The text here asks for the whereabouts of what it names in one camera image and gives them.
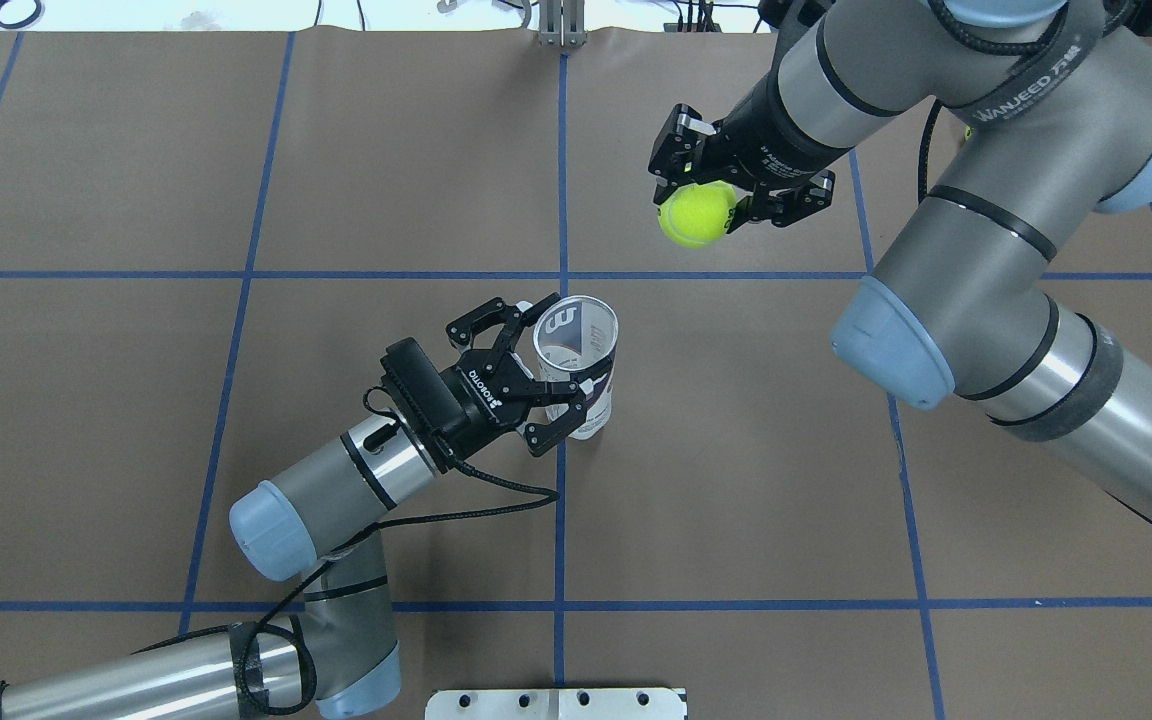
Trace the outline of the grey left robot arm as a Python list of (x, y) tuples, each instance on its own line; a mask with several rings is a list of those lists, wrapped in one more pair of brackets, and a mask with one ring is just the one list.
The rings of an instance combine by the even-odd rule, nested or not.
[(274, 719), (308, 705), (353, 719), (388, 705), (401, 691), (380, 537), (397, 525), (391, 511), (448, 471), (525, 493), (522, 510), (558, 501), (553, 488), (470, 462), (509, 433), (539, 457), (586, 419), (589, 389), (611, 357), (544, 381), (515, 351), (522, 333), (554, 314), (586, 316), (558, 295), (486, 301), (445, 329), (460, 357), (442, 372), (411, 338), (389, 346), (379, 384), (388, 406), (370, 407), (356, 427), (232, 505), (248, 564), (294, 583), (260, 619), (180, 632), (84, 670), (0, 682), (0, 719)]

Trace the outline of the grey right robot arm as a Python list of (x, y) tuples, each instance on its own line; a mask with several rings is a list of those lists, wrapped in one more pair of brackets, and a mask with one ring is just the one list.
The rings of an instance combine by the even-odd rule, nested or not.
[(1079, 223), (1152, 202), (1152, 46), (1128, 1), (763, 1), (771, 68), (726, 118), (680, 104), (654, 204), (746, 192), (719, 232), (827, 205), (831, 165), (933, 100), (972, 135), (861, 286), (832, 350), (893, 397), (956, 395), (1152, 525), (1152, 367), (1038, 290)]

